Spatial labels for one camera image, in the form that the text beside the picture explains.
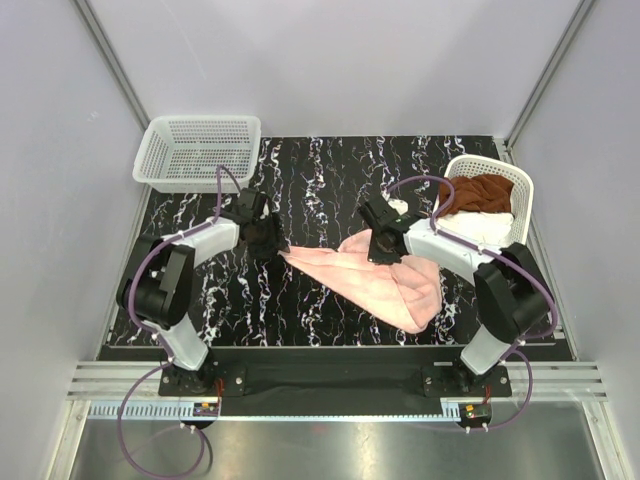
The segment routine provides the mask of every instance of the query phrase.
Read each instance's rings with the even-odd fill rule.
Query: white plastic basket
[[[531,207],[533,206],[533,182],[526,172],[500,160],[478,155],[460,155],[449,162],[444,176],[446,178],[475,177],[485,173],[502,175],[513,182],[511,213],[514,218],[507,238],[509,243],[526,244],[529,222],[531,221]],[[437,208],[438,200],[436,200],[434,212]]]
[[[251,116],[172,115],[154,118],[136,155],[133,178],[161,193],[216,193],[224,165],[241,188],[258,161],[260,120]],[[222,174],[222,193],[233,193]]]

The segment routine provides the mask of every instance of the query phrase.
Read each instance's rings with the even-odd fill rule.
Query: pink towel
[[[294,267],[380,320],[408,333],[423,331],[442,308],[438,265],[412,255],[402,263],[367,261],[371,230],[347,238],[338,251],[290,247],[282,256]]]

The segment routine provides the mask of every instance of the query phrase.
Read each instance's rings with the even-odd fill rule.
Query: black marble surface
[[[491,137],[264,138],[251,187],[271,195],[292,245],[336,248],[360,230],[356,206],[413,175],[442,175],[456,156],[498,158]],[[431,211],[437,185],[408,185],[399,197]],[[186,230],[213,214],[214,195],[151,193],[142,232]],[[242,248],[196,270],[189,315],[210,346],[409,345],[467,343],[478,329],[474,290],[441,270],[442,312],[417,335],[393,328],[282,258],[248,260]],[[151,346],[120,311],[112,346]]]

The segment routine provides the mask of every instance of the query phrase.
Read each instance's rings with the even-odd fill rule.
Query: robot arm
[[[401,215],[381,195],[365,202],[358,212],[373,231],[370,261],[391,264],[399,262],[403,255],[416,255],[438,263],[475,286],[482,326],[460,356],[463,384],[473,384],[487,375],[513,343],[549,312],[544,297],[524,277],[489,258],[488,248],[480,253],[438,235],[423,214]],[[547,288],[533,255],[524,245],[514,243],[491,252],[513,261]]]
[[[133,278],[145,257],[172,236],[141,235],[136,240],[118,287],[118,305],[126,308]],[[136,314],[163,337],[177,367],[198,371],[209,353],[187,313],[193,271],[240,241],[247,243],[254,259],[269,259],[287,249],[278,214],[271,212],[271,200],[264,193],[243,189],[215,224],[164,248],[143,273],[135,292]]]

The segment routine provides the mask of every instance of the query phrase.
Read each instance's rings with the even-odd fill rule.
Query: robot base
[[[224,397],[244,395],[246,367],[242,364],[219,365],[209,355],[198,371],[175,365],[162,371],[158,395],[161,397],[212,397],[218,391],[215,380],[222,380]]]
[[[484,398],[487,387],[492,397],[510,397],[511,384],[506,367],[496,366],[473,383],[462,382],[460,367],[432,365],[422,367],[424,394],[428,398]]]

